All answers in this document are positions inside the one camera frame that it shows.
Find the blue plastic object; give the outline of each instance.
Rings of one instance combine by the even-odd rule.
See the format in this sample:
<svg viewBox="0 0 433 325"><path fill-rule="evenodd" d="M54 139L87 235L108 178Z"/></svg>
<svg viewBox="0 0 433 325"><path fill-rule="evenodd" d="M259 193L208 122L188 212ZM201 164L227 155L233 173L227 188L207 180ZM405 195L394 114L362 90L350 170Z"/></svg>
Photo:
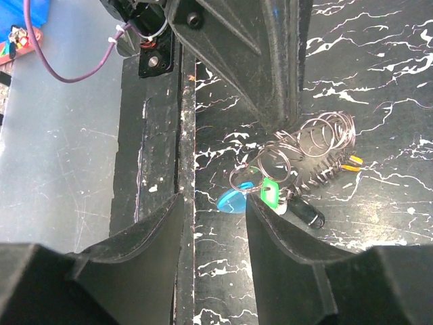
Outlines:
<svg viewBox="0 0 433 325"><path fill-rule="evenodd" d="M247 190L252 187L254 187L254 184L250 181L242 183L239 186L241 190ZM246 195L236 190L227 191L219 198L216 207L221 212L244 213L246 209Z"/></svg>
<svg viewBox="0 0 433 325"><path fill-rule="evenodd" d="M32 23L40 28L48 19L50 0L32 0ZM0 0L0 43L6 41L11 26L26 27L22 0Z"/></svg>

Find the white zip tie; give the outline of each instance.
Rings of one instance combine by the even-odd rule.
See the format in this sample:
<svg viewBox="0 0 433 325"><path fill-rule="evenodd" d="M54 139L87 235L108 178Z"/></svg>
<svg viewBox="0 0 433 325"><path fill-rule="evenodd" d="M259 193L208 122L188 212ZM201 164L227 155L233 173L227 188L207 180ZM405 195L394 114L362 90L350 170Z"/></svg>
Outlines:
<svg viewBox="0 0 433 325"><path fill-rule="evenodd" d="M117 26L116 26L116 30L117 30L118 32L123 32L123 33L124 33L124 29L123 29L123 27L122 27L121 25L117 25Z"/></svg>

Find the white paint chip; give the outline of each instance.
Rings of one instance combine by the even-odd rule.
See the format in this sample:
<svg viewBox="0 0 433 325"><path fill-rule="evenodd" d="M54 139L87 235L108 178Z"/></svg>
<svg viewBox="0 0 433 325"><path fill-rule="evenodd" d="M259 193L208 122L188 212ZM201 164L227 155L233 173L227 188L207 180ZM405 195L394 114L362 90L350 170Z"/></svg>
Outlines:
<svg viewBox="0 0 433 325"><path fill-rule="evenodd" d="M153 192L156 192L156 191L158 191L158 184L153 185L153 186L149 189L149 192L150 192L150 193L153 193Z"/></svg>

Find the coiled wire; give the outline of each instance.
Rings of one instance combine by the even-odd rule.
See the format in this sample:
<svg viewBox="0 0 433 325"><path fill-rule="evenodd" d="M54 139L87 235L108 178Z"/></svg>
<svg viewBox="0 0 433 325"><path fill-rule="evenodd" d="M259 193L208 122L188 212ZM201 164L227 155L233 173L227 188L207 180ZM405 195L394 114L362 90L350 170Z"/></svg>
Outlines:
<svg viewBox="0 0 433 325"><path fill-rule="evenodd" d="M323 144L318 144L318 139L314 138L313 134L315 134L317 137L317 128L321 129L320 134L322 139L320 142ZM327 130L330 132L330 139L326 138L325 133ZM307 151L308 148L305 148L301 141L301 135L304 135L305 132L309 133L313 145L323 152L313 155ZM299 131L295 133L289 134L285 131L279 131L275 133L275 136L277 140L267 142L266 145L258 152L256 158L257 166L249 166L248 164L245 164L238 166L231 171L229 182L233 189L244 194L257 192L262 189L263 180L265 177L277 183L283 183L289 180L292 174L291 162L302 161L304 160L305 156L310 158L321 158L327 156L326 159L322 161L322 165L324 165L325 169L315 169L315 177L310 178L307 181L307 183L312 186L320 186L321 183L326 183L342 170L342 160L348 158L347 154L336 157L330 152L332 150L345 151L347 148L353 148L355 146L355 122L353 121L353 117L346 112L325 112L320 114L318 117L310 118L309 120L305 121L300 127ZM299 158L289 158L285 153L287 150L295 153L296 156L299 156ZM266 170L265 166L263 165L264 153L268 153L271 156L277 155L278 157L281 157L284 164L284 169L287 172L284 177L276 178L270 175L270 172ZM234 184L234 175L240 174L244 169L249 169L251 175L257 172L261 173L261 181L258 185L254 186L253 188L243 190ZM296 177L290 186L285 187L282 190L287 190L287 197L290 198L290 196L294 194L301 195L302 190L309 191L309 185L307 185L299 177Z"/></svg>

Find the red object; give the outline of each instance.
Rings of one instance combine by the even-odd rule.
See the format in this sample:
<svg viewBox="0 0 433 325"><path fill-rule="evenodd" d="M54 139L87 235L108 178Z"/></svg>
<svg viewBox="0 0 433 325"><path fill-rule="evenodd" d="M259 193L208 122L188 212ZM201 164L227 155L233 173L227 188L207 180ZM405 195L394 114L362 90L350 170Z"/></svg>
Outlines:
<svg viewBox="0 0 433 325"><path fill-rule="evenodd" d="M28 37L21 37L20 44L23 47L28 47L30 45L30 42L28 41Z"/></svg>
<svg viewBox="0 0 433 325"><path fill-rule="evenodd" d="M36 39L38 40L39 45L42 43L42 39L43 39L43 34L42 32L37 29L37 28L33 28L33 30L35 31L35 35L36 35ZM5 49L6 46L6 42L2 42L0 43L0 53L3 52L3 50ZM35 49L33 48L32 44L30 43L30 40L27 39L27 46L24 46L20 49L16 49L16 58L19 58L20 56L24 56L27 53L30 53L32 51L34 51ZM9 55L5 55L5 56L0 56L0 66L8 63L9 61L11 61Z"/></svg>

